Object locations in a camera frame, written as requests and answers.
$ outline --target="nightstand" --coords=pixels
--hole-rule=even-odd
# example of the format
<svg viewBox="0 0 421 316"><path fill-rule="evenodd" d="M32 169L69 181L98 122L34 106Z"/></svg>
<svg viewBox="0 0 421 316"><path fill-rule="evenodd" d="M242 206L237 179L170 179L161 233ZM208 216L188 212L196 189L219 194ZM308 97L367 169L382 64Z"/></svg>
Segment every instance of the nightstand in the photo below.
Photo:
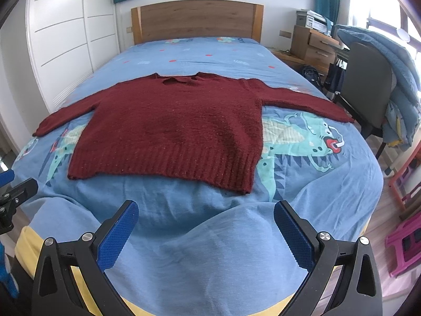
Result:
<svg viewBox="0 0 421 316"><path fill-rule="evenodd" d="M283 61L286 65L288 65L290 68L294 69L295 71L301 70L301 68L305 65L305 62L302 59L288 52L273 50L273 49L271 49L270 52L272 52L272 54L276 58Z"/></svg>
<svg viewBox="0 0 421 316"><path fill-rule="evenodd" d="M335 50L339 42L311 28L294 26L291 54L304 61L305 65L316 68L320 79L324 81L329 71L329 64L335 61Z"/></svg>

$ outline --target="dragon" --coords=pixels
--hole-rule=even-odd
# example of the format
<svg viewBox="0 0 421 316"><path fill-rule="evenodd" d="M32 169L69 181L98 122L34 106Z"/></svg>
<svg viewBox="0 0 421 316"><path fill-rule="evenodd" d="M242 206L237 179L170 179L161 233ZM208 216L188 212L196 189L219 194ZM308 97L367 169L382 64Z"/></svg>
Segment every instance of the dragon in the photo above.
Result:
<svg viewBox="0 0 421 316"><path fill-rule="evenodd" d="M300 118L304 128L291 123L291 118ZM330 163L318 165L313 157L324 157L331 153L340 153L344 146L344 138L338 130L329 126L322 118L308 112L289 114L284 120L262 119L263 150L262 158L257 164L257 172L261 182L269 192L272 200L276 182L274 179L275 155L291 155L308 157L312 166L320 172L333 169ZM334 138L332 130L341 137Z"/></svg>
<svg viewBox="0 0 421 316"><path fill-rule="evenodd" d="M41 175L48 160L53 155L54 157L50 164L50 168L48 169L46 183L54 177L54 174L57 171L57 168L61 165L62 161L74 152L77 141L81 137L82 131L85 127L86 125L76 126L71 131L69 131L68 127L66 127L60 137L54 142L49 154L41 166L41 170L39 171L39 175Z"/></svg>

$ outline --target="red stool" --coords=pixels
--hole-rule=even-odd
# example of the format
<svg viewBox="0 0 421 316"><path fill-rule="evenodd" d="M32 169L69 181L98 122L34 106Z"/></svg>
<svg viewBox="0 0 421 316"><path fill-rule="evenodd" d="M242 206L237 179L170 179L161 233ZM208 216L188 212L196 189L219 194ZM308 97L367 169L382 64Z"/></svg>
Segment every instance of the red stool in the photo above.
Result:
<svg viewBox="0 0 421 316"><path fill-rule="evenodd" d="M396 253L397 266L389 272L391 277L405 271L421 258L421 212L402 222L389 234L385 246L393 246Z"/></svg>

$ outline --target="knit sweater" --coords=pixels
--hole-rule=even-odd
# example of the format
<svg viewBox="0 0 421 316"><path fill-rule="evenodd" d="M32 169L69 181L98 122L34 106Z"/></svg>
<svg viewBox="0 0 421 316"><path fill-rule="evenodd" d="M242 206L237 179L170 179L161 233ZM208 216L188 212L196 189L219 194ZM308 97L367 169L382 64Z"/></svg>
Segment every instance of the knit sweater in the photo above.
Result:
<svg viewBox="0 0 421 316"><path fill-rule="evenodd" d="M263 149L264 105L352 121L328 100L270 88L257 79L155 73L61 108L34 136L94 110L74 149L69 179L98 173L162 175L249 193Z"/></svg>

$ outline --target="wall socket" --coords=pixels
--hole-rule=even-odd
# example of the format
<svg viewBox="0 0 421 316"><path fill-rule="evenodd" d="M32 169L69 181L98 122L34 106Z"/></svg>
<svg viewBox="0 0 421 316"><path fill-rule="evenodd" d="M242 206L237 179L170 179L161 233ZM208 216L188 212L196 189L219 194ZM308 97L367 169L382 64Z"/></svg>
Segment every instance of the wall socket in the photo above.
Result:
<svg viewBox="0 0 421 316"><path fill-rule="evenodd" d="M285 32L285 31L279 31L279 35L281 37L285 37L285 38L291 38L292 37L292 33L291 32Z"/></svg>

